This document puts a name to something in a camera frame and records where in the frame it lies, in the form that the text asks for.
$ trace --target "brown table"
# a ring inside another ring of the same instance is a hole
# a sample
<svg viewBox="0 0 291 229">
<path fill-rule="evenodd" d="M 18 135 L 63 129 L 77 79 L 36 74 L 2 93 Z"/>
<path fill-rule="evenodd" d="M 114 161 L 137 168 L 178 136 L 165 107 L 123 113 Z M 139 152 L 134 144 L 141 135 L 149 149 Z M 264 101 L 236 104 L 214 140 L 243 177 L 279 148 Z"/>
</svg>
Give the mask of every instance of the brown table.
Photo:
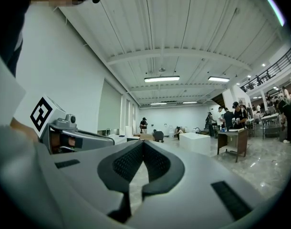
<svg viewBox="0 0 291 229">
<path fill-rule="evenodd" d="M 242 154 L 244 152 L 244 157 L 246 155 L 247 151 L 247 135 L 248 135 L 248 130 L 241 130 L 237 132 L 218 132 L 218 153 L 219 154 L 219 149 L 222 147 L 226 148 L 226 151 L 229 149 L 231 151 L 237 152 L 237 158 L 236 158 L 236 163 L 238 161 L 238 156 L 239 154 Z M 235 145 L 228 145 L 228 136 L 235 137 Z"/>
</svg>

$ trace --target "fluorescent light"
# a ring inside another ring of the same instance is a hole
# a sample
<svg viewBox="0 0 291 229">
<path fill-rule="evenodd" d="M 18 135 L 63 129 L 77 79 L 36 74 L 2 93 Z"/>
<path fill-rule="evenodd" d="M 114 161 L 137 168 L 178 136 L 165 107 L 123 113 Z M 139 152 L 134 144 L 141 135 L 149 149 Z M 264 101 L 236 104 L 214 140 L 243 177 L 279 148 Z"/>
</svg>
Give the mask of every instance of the fluorescent light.
<svg viewBox="0 0 291 229">
<path fill-rule="evenodd" d="M 145 78 L 145 82 L 166 82 L 166 81 L 178 81 L 179 76 L 158 76 Z"/>
<path fill-rule="evenodd" d="M 217 81 L 217 82 L 229 82 L 229 78 L 224 78 L 224 77 L 216 77 L 216 76 L 211 76 L 208 78 L 209 81 Z"/>
<path fill-rule="evenodd" d="M 196 104 L 197 101 L 194 101 L 194 102 L 183 102 L 183 104 Z"/>
<path fill-rule="evenodd" d="M 161 104 L 166 104 L 166 103 L 153 103 L 151 105 L 161 105 Z"/>
<path fill-rule="evenodd" d="M 279 20 L 280 25 L 283 26 L 285 23 L 285 20 L 284 20 L 284 17 L 282 15 L 281 11 L 279 10 L 278 6 L 274 2 L 274 0 L 268 0 L 268 2 L 270 3 L 272 9 L 274 10 L 275 14 L 277 15 L 277 18 Z"/>
</svg>

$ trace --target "black chair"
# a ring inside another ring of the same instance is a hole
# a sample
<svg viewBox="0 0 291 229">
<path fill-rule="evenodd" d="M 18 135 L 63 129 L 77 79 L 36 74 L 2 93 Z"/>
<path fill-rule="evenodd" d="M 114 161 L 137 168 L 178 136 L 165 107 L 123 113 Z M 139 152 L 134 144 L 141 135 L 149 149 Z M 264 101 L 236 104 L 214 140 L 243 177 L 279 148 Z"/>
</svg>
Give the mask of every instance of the black chair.
<svg viewBox="0 0 291 229">
<path fill-rule="evenodd" d="M 155 141 L 159 142 L 161 141 L 162 143 L 164 142 L 164 133 L 161 131 L 157 131 L 154 133 L 154 139 Z"/>
</svg>

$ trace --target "white block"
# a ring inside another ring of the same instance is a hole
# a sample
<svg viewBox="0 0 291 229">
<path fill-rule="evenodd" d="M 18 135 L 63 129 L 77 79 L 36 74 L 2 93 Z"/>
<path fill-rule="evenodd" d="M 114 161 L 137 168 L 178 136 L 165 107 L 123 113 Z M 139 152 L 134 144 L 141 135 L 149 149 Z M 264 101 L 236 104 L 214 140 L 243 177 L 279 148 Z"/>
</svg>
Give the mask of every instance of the white block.
<svg viewBox="0 0 291 229">
<path fill-rule="evenodd" d="M 179 135 L 179 145 L 185 150 L 210 156 L 210 136 L 195 133 Z"/>
</svg>

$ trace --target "ceiling beam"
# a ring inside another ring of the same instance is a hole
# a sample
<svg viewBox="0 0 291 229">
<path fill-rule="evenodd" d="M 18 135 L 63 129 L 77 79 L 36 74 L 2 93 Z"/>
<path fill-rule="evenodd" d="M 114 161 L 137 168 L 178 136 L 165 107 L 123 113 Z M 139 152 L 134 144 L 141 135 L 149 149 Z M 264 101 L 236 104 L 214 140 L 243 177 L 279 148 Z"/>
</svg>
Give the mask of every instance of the ceiling beam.
<svg viewBox="0 0 291 229">
<path fill-rule="evenodd" d="M 193 96 L 193 97 L 160 97 L 159 102 L 165 102 L 165 101 L 182 101 L 182 102 L 192 102 L 192 101 L 198 101 L 202 99 L 202 97 L 198 96 Z M 138 99 L 138 102 L 141 104 L 144 103 L 156 103 L 157 98 L 148 98 L 148 99 Z"/>
<path fill-rule="evenodd" d="M 157 58 L 157 57 L 161 57 L 161 53 L 162 53 L 161 49 L 129 52 L 129 53 L 110 57 L 107 60 L 107 64 L 112 65 L 112 64 L 131 61 L 131 60 Z M 251 71 L 251 67 L 248 64 L 243 63 L 239 60 L 221 55 L 221 54 L 214 53 L 214 52 L 207 52 L 207 51 L 194 50 L 194 49 L 165 48 L 163 50 L 163 54 L 164 54 L 164 57 L 182 56 L 182 57 L 205 58 L 205 59 L 219 61 L 221 63 L 232 64 L 239 68 L 243 68 L 245 70 Z"/>
<path fill-rule="evenodd" d="M 171 90 L 171 89 L 213 89 L 221 90 L 226 89 L 225 85 L 206 85 L 206 84 L 186 84 L 186 85 L 160 85 L 159 86 L 145 86 L 130 88 L 129 92 L 143 92 L 143 91 L 158 91 L 158 90 Z"/>
</svg>

